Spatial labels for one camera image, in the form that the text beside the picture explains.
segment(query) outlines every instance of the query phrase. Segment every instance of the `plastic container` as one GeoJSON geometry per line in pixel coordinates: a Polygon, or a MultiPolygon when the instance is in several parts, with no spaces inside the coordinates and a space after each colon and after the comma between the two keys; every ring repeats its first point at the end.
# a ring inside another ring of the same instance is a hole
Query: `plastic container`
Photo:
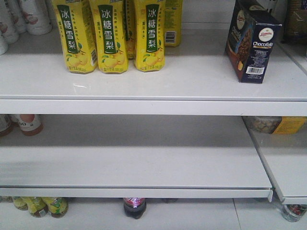
{"type": "Polygon", "coordinates": [[[289,222],[297,222],[307,211],[307,205],[284,205],[282,216],[289,222]]]}
{"type": "Polygon", "coordinates": [[[5,41],[0,30],[0,55],[5,54],[9,49],[9,44],[5,41]]]}
{"type": "Polygon", "coordinates": [[[243,116],[247,127],[261,133],[294,134],[307,122],[298,116],[243,116]]]}
{"type": "Polygon", "coordinates": [[[22,196],[21,198],[28,205],[31,216],[43,217],[48,212],[48,207],[42,198],[32,196],[22,196]]]}
{"type": "Polygon", "coordinates": [[[8,44],[17,42],[19,34],[12,21],[9,5],[6,1],[0,1],[0,31],[8,44]]]}
{"type": "Polygon", "coordinates": [[[141,218],[146,210],[146,199],[139,197],[126,197],[124,199],[124,210],[127,217],[141,218]]]}
{"type": "Polygon", "coordinates": [[[54,218],[63,217],[68,210],[68,203],[63,197],[42,197],[43,202],[47,204],[48,210],[54,218]]]}
{"type": "Polygon", "coordinates": [[[44,35],[51,31],[45,0],[19,0],[29,34],[44,35]]]}
{"type": "Polygon", "coordinates": [[[12,196],[15,207],[21,211],[28,210],[28,205],[20,196],[12,196]]]}
{"type": "Polygon", "coordinates": [[[13,130],[10,117],[7,114],[0,115],[0,137],[8,135],[13,130]]]}
{"type": "Polygon", "coordinates": [[[26,136],[34,136],[43,130],[43,123],[37,114],[15,114],[21,132],[26,136]]]}
{"type": "Polygon", "coordinates": [[[23,14],[17,0],[7,0],[9,9],[12,12],[13,22],[18,33],[22,34],[27,31],[23,14]]]}

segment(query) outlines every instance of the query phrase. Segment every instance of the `white shelf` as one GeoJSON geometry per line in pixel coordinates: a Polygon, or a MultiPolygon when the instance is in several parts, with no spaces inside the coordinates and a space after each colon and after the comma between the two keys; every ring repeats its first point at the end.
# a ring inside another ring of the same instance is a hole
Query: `white shelf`
{"type": "Polygon", "coordinates": [[[22,34],[0,57],[3,114],[307,115],[307,77],[275,46],[263,84],[239,83],[227,30],[184,30],[166,65],[143,73],[69,73],[56,30],[22,34]]]}
{"type": "Polygon", "coordinates": [[[306,229],[306,214],[295,223],[288,222],[281,215],[282,205],[273,199],[235,199],[236,212],[241,230],[301,230],[306,229]]]}
{"type": "Polygon", "coordinates": [[[293,135],[250,133],[280,200],[307,204],[307,130],[293,135]]]}
{"type": "Polygon", "coordinates": [[[27,211],[17,210],[12,203],[0,203],[1,229],[9,230],[240,230],[233,200],[180,199],[164,204],[148,199],[147,209],[138,219],[124,214],[120,199],[77,198],[69,203],[61,219],[47,214],[34,218],[27,211]]]}
{"type": "Polygon", "coordinates": [[[1,138],[2,196],[268,197],[241,117],[46,115],[1,138]]]}

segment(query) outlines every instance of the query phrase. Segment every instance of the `box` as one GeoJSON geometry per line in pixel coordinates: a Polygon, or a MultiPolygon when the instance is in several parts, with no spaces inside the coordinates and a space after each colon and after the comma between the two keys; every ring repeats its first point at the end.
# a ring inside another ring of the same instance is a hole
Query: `box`
{"type": "Polygon", "coordinates": [[[236,0],[225,49],[240,82],[263,82],[281,26],[257,1],[236,0]]]}

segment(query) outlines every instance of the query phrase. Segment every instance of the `yellow drink bottle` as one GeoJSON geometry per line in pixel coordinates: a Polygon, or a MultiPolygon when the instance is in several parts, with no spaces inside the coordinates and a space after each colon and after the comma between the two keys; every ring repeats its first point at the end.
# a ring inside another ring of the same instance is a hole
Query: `yellow drink bottle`
{"type": "Polygon", "coordinates": [[[96,32],[99,69],[104,73],[127,71],[123,0],[90,0],[90,4],[96,32]]]}
{"type": "Polygon", "coordinates": [[[135,67],[158,71],[165,64],[165,0],[134,0],[136,15],[135,67]]]}

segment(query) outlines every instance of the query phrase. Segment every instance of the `brand logo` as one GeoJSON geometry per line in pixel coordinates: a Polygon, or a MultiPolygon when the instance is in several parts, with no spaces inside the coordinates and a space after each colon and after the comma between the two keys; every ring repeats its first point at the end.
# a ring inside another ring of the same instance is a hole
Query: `brand logo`
{"type": "Polygon", "coordinates": [[[270,41],[274,36],[274,30],[271,28],[264,28],[259,33],[259,39],[262,42],[268,42],[270,41]]]}
{"type": "Polygon", "coordinates": [[[238,16],[236,17],[236,26],[238,27],[239,30],[241,30],[244,24],[245,24],[244,11],[240,10],[238,16]]]}

